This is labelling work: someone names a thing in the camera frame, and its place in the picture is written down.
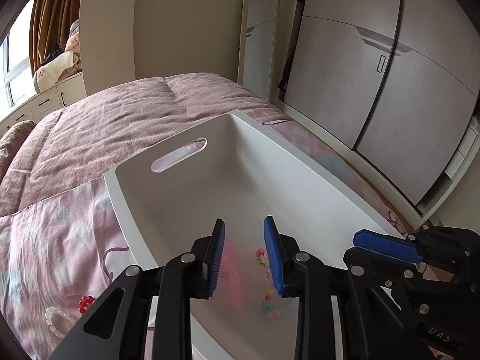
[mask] wardrobe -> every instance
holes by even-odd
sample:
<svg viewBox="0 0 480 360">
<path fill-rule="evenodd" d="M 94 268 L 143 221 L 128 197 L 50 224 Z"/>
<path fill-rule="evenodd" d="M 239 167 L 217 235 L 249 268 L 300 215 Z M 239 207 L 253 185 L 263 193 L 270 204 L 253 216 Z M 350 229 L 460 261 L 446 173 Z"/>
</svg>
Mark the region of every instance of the wardrobe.
<svg viewBox="0 0 480 360">
<path fill-rule="evenodd" d="M 416 205 L 460 144 L 479 88 L 480 37 L 456 0 L 306 0 L 284 102 Z"/>
</svg>

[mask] mirror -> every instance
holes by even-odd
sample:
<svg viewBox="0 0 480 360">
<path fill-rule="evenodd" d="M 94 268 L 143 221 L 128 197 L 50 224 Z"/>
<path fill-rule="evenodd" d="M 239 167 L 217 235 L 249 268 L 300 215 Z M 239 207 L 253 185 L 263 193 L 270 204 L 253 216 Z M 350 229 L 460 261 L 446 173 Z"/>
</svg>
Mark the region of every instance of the mirror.
<svg viewBox="0 0 480 360">
<path fill-rule="evenodd" d="M 279 0 L 243 0 L 238 83 L 269 100 Z"/>
</svg>

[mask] window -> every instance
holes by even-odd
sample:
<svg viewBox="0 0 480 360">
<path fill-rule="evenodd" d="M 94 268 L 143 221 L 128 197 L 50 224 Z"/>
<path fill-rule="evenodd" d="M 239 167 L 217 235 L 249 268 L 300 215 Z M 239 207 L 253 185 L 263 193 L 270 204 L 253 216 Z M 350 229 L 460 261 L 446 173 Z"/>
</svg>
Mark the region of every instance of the window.
<svg viewBox="0 0 480 360">
<path fill-rule="evenodd" d="M 0 119 L 14 104 L 35 95 L 30 72 L 28 36 L 34 0 L 20 12 L 7 38 L 0 45 Z"/>
</svg>

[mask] pearl bracelet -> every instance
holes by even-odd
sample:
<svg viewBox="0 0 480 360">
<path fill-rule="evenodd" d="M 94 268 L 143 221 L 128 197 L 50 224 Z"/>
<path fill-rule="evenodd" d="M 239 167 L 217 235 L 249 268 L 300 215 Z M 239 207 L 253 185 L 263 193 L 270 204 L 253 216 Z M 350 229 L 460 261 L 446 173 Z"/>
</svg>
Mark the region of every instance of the pearl bracelet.
<svg viewBox="0 0 480 360">
<path fill-rule="evenodd" d="M 46 309 L 46 313 L 45 313 L 46 324 L 50 327 L 50 330 L 52 331 L 52 333 L 54 333 L 54 335 L 60 338 L 64 338 L 65 335 L 61 333 L 60 330 L 58 330 L 52 322 L 52 315 L 54 314 L 61 316 L 63 319 L 67 320 L 72 325 L 75 325 L 77 321 L 75 320 L 75 318 L 68 315 L 65 311 L 63 311 L 58 307 L 51 306 Z"/>
</svg>

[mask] bin handle hole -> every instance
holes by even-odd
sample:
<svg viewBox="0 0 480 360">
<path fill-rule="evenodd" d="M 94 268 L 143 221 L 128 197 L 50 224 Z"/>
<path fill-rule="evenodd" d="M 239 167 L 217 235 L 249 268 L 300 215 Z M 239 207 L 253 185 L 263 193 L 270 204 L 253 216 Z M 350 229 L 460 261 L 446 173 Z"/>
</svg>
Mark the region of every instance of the bin handle hole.
<svg viewBox="0 0 480 360">
<path fill-rule="evenodd" d="M 152 162 L 150 169 L 154 173 L 160 173 L 168 168 L 178 164 L 180 161 L 201 152 L 207 146 L 206 138 L 198 138 Z"/>
</svg>

